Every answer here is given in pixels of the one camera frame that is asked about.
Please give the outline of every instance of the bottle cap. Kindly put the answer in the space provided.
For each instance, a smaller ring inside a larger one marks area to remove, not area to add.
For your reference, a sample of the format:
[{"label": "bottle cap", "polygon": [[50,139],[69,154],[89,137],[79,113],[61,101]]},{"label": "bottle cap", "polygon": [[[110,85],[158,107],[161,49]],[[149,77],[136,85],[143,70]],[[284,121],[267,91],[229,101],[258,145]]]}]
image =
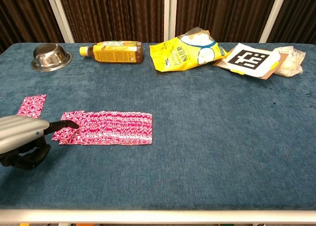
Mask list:
[{"label": "bottle cap", "polygon": [[80,47],[80,49],[79,49],[79,53],[82,56],[88,56],[87,51],[88,51],[88,47],[87,46]]}]

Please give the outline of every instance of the cardboard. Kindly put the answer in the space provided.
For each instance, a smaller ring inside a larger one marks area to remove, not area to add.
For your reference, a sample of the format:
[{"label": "cardboard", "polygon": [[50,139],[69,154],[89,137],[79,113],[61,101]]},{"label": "cardboard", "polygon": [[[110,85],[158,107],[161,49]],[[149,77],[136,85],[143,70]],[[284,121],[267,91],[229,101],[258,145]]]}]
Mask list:
[{"label": "cardboard", "polygon": [[[287,54],[280,53],[280,59],[279,59],[278,63],[277,63],[275,66],[273,66],[272,69],[269,69],[268,72],[267,72],[265,75],[263,75],[262,77],[256,77],[256,76],[254,76],[254,77],[259,78],[259,79],[264,79],[264,80],[266,80],[266,79],[267,79],[268,77],[270,77],[270,76],[274,73],[274,71],[285,61],[286,58],[287,58]],[[244,75],[244,73],[242,73],[242,72],[238,72],[238,71],[231,70],[231,69],[229,69],[229,68],[220,66],[219,63],[220,63],[222,60],[223,60],[223,59],[217,60],[213,65],[216,66],[216,67],[219,67],[219,68],[228,69],[228,70],[230,70],[231,72],[235,72],[235,73],[239,73],[239,74],[241,74],[241,75]]]}]

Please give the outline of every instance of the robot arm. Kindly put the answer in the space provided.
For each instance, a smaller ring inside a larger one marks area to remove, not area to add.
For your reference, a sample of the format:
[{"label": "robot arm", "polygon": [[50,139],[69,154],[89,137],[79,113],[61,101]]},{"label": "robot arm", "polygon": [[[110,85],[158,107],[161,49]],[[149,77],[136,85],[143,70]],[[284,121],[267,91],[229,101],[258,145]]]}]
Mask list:
[{"label": "robot arm", "polygon": [[26,170],[37,167],[50,151],[44,136],[64,127],[78,129],[79,125],[73,121],[49,123],[24,116],[0,118],[0,162],[6,167]]}]

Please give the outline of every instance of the metal bowl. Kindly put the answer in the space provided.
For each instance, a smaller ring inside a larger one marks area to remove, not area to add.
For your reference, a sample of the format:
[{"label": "metal bowl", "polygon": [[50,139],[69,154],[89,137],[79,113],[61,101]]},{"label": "metal bowl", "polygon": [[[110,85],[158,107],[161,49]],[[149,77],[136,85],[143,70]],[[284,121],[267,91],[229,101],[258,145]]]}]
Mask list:
[{"label": "metal bowl", "polygon": [[33,52],[33,69],[41,72],[50,72],[61,69],[70,63],[73,56],[65,52],[58,44],[43,44]]}]

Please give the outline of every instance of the plastic bag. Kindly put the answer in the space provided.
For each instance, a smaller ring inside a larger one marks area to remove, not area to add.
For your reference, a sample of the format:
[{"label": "plastic bag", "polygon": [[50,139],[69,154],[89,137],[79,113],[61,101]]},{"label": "plastic bag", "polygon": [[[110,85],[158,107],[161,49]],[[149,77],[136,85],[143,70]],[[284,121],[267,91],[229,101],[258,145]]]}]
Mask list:
[{"label": "plastic bag", "polygon": [[280,65],[280,67],[277,70],[275,70],[275,74],[282,75],[285,77],[292,77],[296,74],[301,74],[303,72],[301,64],[305,58],[305,52],[294,49],[293,46],[278,47],[275,48],[273,51],[288,54],[285,61]]},{"label": "plastic bag", "polygon": [[150,46],[155,69],[161,72],[184,71],[224,58],[227,52],[199,27],[184,35]]}]

